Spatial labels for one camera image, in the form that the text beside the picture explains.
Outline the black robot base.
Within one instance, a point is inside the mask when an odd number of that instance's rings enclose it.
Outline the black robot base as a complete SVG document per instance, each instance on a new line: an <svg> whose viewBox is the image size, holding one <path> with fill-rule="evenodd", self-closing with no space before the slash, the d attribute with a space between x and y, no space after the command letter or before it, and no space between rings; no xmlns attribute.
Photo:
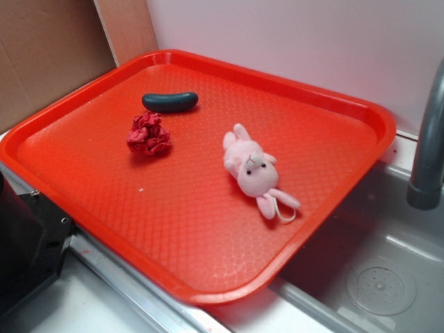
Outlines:
<svg viewBox="0 0 444 333"><path fill-rule="evenodd" d="M61 274L72 218L44 194L17 194L1 176L1 318Z"/></svg>

